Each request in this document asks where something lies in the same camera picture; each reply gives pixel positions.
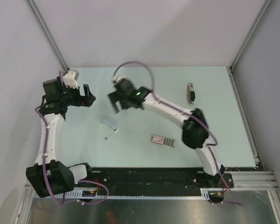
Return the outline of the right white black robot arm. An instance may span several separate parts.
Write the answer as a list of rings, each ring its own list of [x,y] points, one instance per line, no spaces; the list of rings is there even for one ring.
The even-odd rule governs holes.
[[[154,112],[176,124],[182,131],[182,142],[193,149],[203,165],[206,182],[211,187],[217,187],[223,181],[225,167],[218,161],[212,146],[217,145],[217,139],[209,130],[203,112],[196,108],[188,110],[179,107],[155,94],[144,86],[136,89],[133,83],[122,76],[112,78],[115,91],[108,98],[116,113],[119,102],[122,110],[130,108]]]

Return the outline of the light blue stapler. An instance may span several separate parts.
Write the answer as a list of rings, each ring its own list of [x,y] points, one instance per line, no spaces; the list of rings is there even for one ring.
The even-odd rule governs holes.
[[[103,118],[101,123],[104,124],[106,127],[110,128],[114,133],[118,131],[118,127],[115,121],[107,118]]]

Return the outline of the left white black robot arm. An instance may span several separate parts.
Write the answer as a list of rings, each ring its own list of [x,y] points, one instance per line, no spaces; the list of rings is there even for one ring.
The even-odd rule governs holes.
[[[41,141],[33,166],[26,177],[40,198],[70,192],[77,182],[87,187],[94,181],[88,163],[65,166],[61,162],[61,136],[65,115],[70,106],[90,107],[96,100],[87,84],[84,94],[78,86],[71,87],[59,77],[43,82],[45,94],[36,113],[41,118]]]

